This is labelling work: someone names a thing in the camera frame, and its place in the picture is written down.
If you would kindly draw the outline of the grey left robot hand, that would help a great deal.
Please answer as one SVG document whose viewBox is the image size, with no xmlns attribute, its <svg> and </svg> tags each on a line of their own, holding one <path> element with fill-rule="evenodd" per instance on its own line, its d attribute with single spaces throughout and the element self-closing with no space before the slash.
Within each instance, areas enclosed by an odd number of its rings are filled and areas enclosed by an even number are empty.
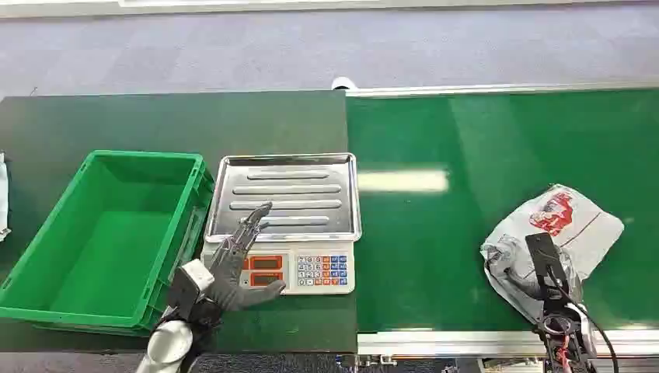
<svg viewBox="0 0 659 373">
<path fill-rule="evenodd" d="M 286 287 L 283 280 L 275 280 L 257 289 L 245 289 L 239 283 L 244 260 L 261 230 L 267 226 L 261 220 L 270 213 L 272 206 L 271 202 L 266 202 L 250 212 L 234 233 L 222 242 L 211 261 L 209 271 L 214 276 L 214 283 L 207 296 L 225 312 L 271 301 Z"/>
</svg>

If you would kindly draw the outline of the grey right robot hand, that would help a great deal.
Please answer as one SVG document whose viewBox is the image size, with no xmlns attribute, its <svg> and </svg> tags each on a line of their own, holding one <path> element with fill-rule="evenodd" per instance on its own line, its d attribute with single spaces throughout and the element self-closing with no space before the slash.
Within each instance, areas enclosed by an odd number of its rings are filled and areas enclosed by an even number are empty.
<svg viewBox="0 0 659 373">
<path fill-rule="evenodd" d="M 581 300 L 581 279 L 574 269 L 570 256 L 554 244 L 549 233 L 527 235 L 528 247 L 535 278 L 524 279 L 513 267 L 504 272 L 507 279 L 530 298 L 543 302 L 543 307 L 557 310 L 571 303 L 573 297 Z"/>
</svg>

